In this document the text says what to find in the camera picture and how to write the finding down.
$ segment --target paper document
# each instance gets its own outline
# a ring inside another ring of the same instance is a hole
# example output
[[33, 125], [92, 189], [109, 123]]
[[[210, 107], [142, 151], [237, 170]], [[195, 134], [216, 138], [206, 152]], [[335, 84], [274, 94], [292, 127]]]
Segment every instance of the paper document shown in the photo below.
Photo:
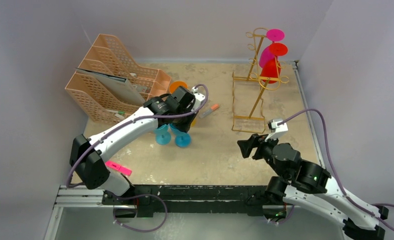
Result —
[[145, 102], [145, 99], [139, 94], [138, 86], [131, 84], [127, 78], [81, 68], [76, 68], [76, 70], [80, 74], [86, 74], [96, 78], [122, 102], [139, 106]]

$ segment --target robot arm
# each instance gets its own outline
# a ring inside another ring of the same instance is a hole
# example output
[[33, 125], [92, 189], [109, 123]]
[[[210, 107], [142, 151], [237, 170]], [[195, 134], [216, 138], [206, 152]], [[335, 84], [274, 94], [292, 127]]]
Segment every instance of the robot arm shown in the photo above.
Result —
[[[244, 158], [249, 157], [253, 148], [257, 148], [252, 158], [264, 159], [278, 175], [269, 182], [267, 198], [276, 204], [295, 204], [330, 219], [355, 240], [366, 237], [383, 240], [385, 230], [379, 226], [379, 220], [349, 202], [327, 170], [302, 159], [300, 152], [289, 143], [279, 143], [278, 138], [288, 131], [286, 123], [279, 124], [282, 121], [269, 121], [269, 134], [253, 134], [248, 140], [238, 141]], [[388, 217], [387, 208], [370, 205], [346, 192], [357, 204], [374, 212], [376, 217]]]
[[196, 88], [189, 91], [181, 86], [172, 94], [153, 97], [135, 113], [110, 129], [89, 138], [82, 134], [77, 136], [72, 145], [70, 165], [73, 166], [85, 150], [95, 146], [77, 165], [75, 172], [88, 189], [103, 188], [122, 196], [133, 188], [133, 185], [126, 176], [107, 169], [105, 162], [130, 142], [162, 125], [173, 124], [178, 130], [188, 132], [197, 112], [184, 117], [175, 116], [195, 111], [205, 100], [206, 97], [197, 92]]

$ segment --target beige table surface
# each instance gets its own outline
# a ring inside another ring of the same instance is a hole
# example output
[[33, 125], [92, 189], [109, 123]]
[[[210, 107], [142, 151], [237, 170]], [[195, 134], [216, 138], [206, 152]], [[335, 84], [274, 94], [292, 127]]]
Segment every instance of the beige table surface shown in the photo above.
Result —
[[[220, 108], [197, 122], [189, 134], [192, 143], [179, 148], [172, 141], [159, 145], [155, 135], [147, 133], [120, 150], [111, 161], [132, 169], [129, 178], [134, 184], [190, 185], [267, 185], [273, 170], [264, 160], [243, 159], [237, 140], [246, 140], [251, 133], [232, 131], [232, 72], [246, 77], [250, 64], [220, 63], [152, 63], [145, 66], [162, 69], [173, 81], [188, 86], [207, 85], [209, 102], [201, 113], [213, 104]], [[266, 120], [291, 116], [304, 109], [297, 79], [291, 65], [281, 72], [290, 78], [278, 90], [265, 91], [263, 112]], [[249, 114], [259, 92], [258, 83], [239, 83], [235, 86], [236, 112]], [[84, 135], [89, 137], [111, 127], [88, 120]], [[288, 133], [280, 139], [301, 152], [303, 159], [317, 163], [317, 155], [308, 120], [302, 114], [288, 122]], [[80, 179], [75, 175], [73, 182]]]

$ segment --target gray wall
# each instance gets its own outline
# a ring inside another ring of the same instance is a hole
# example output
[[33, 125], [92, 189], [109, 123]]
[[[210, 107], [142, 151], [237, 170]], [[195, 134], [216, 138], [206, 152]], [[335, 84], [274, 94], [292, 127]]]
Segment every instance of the gray wall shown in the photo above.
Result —
[[86, 121], [63, 88], [87, 48], [67, 1], [0, 0], [0, 240], [45, 234]]
[[300, 59], [332, 0], [72, 0], [91, 41], [118, 36], [139, 60], [248, 61], [258, 27], [283, 29]]
[[344, 185], [369, 203], [394, 203], [394, 0], [334, 0], [299, 71]]

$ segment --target pink sticky note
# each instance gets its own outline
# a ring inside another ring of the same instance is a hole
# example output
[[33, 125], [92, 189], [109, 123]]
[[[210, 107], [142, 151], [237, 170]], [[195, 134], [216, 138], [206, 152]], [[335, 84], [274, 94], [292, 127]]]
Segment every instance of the pink sticky note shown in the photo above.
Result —
[[132, 170], [130, 170], [128, 168], [125, 168], [124, 166], [122, 166], [122, 165], [120, 165], [118, 163], [115, 163], [115, 162], [112, 162], [112, 161], [107, 161], [105, 163], [105, 165], [107, 167], [111, 168], [111, 169], [117, 170], [117, 171], [125, 174], [128, 177], [131, 176], [131, 174], [132, 174]]

